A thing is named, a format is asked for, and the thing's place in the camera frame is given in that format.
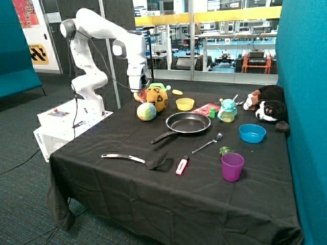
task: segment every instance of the colorful ball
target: colorful ball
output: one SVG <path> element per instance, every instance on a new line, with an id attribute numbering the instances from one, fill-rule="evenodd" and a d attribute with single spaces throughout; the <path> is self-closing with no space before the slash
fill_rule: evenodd
<path id="1" fill-rule="evenodd" d="M 147 98 L 145 99 L 145 102 L 153 104 L 157 112 L 166 108 L 168 104 L 168 96 L 163 89 L 159 87 L 149 87 L 146 92 Z"/>
<path id="2" fill-rule="evenodd" d="M 157 110 L 155 109 L 153 104 L 143 103 L 137 108 L 136 113 L 139 119 L 143 121 L 150 121 L 156 116 Z"/>

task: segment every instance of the red package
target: red package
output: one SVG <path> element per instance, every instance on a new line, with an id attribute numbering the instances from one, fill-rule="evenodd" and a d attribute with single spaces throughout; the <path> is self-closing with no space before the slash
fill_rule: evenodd
<path id="1" fill-rule="evenodd" d="M 193 112 L 204 115 L 204 116 L 209 116 L 210 114 L 210 109 L 214 107 L 216 112 L 218 112 L 220 110 L 220 106 L 215 105 L 215 104 L 206 104 L 205 106 L 202 106 L 198 109 L 195 109 Z"/>

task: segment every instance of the teal partition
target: teal partition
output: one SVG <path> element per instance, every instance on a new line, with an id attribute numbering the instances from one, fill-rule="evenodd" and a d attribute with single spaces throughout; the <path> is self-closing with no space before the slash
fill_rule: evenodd
<path id="1" fill-rule="evenodd" d="M 0 1 L 0 33 L 0 98 L 41 87 L 12 0 Z"/>
<path id="2" fill-rule="evenodd" d="M 285 0 L 276 42 L 305 244 L 327 244 L 327 1 Z"/>

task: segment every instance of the yellow sign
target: yellow sign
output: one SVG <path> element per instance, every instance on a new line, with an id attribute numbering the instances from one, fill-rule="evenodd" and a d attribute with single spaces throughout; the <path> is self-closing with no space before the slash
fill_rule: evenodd
<path id="1" fill-rule="evenodd" d="M 49 59 L 42 44 L 29 45 L 33 65 L 49 65 Z"/>
<path id="2" fill-rule="evenodd" d="M 194 13 L 194 22 L 214 22 L 214 21 L 235 21 L 251 19 L 278 19 L 281 16 L 282 7 L 258 7 L 248 9 L 235 9 L 225 11 L 212 11 L 204 13 Z M 137 27 L 149 25 L 169 25 L 190 23 L 191 15 L 171 14 L 161 16 L 136 17 L 135 25 Z"/>

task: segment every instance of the ball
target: ball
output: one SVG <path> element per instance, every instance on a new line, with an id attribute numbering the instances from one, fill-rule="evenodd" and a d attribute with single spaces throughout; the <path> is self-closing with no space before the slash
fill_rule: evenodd
<path id="1" fill-rule="evenodd" d="M 142 89 L 137 93 L 134 93 L 134 99 L 138 102 L 144 102 L 144 100 L 147 98 L 147 92 Z"/>
<path id="2" fill-rule="evenodd" d="M 145 102 L 155 106 L 157 112 L 164 110 L 168 104 L 167 93 L 159 87 L 149 87 L 146 90 L 147 98 Z"/>
<path id="3" fill-rule="evenodd" d="M 139 119 L 143 121 L 150 121 L 156 116 L 157 110 L 155 109 L 153 104 L 143 103 L 137 108 L 136 113 Z"/>

